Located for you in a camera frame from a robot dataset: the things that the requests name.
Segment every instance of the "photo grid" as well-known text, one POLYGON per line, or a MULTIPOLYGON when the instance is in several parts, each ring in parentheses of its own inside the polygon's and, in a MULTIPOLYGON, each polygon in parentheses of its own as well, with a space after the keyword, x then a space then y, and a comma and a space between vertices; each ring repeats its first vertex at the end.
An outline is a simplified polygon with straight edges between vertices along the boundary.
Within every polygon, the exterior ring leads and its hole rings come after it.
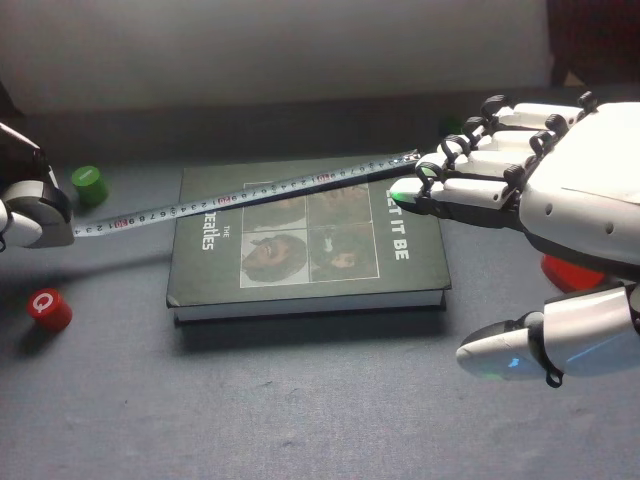
POLYGON ((367 184, 245 207, 240 287, 378 278, 373 232, 367 184))

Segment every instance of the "gray backdrop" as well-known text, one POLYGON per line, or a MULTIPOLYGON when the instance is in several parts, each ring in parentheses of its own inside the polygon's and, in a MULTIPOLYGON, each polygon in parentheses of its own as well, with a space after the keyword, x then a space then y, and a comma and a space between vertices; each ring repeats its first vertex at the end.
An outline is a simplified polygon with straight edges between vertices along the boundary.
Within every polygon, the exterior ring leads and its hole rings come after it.
MULTIPOLYGON (((638 98, 637 86, 596 89, 638 98)), ((79 217, 178 199, 184 166, 433 146, 438 117, 495 92, 11 122, 47 147, 65 191, 99 166, 111 196, 79 217)), ((524 91, 574 102, 578 91, 524 91)), ((173 224, 0 255, 0 478, 638 478, 640 370, 496 383, 460 370, 471 331, 558 294, 514 232, 443 223, 444 313, 174 328, 173 224), (28 296, 58 288, 74 319, 44 334, 28 296)))

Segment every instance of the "red object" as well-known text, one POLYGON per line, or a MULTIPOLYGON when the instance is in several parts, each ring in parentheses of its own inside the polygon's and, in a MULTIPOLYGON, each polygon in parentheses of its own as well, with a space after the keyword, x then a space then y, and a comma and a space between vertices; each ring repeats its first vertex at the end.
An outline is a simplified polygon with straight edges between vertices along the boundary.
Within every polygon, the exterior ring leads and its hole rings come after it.
POLYGON ((541 266, 547 278, 565 293, 595 288, 606 279, 604 273, 578 267, 550 255, 542 257, 541 266))
POLYGON ((39 325, 47 330, 59 332, 69 325, 73 312, 53 288, 38 290, 31 295, 27 304, 27 312, 39 325))

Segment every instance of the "white wall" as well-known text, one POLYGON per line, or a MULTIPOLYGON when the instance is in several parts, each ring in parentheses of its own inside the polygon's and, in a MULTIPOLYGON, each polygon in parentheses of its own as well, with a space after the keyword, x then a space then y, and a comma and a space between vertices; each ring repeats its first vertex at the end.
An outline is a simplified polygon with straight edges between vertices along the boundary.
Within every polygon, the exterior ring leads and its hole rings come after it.
POLYGON ((25 112, 539 86, 545 0, 2 0, 25 112))

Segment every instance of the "book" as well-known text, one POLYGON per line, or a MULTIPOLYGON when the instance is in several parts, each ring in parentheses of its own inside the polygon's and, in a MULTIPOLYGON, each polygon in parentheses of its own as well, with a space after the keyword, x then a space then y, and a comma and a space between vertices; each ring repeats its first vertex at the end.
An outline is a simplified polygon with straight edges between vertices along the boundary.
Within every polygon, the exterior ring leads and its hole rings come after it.
MULTIPOLYGON (((186 168, 181 202, 378 156, 186 168)), ((181 218, 167 306, 176 323, 443 307, 450 288, 439 221, 401 210, 397 178, 181 218)))

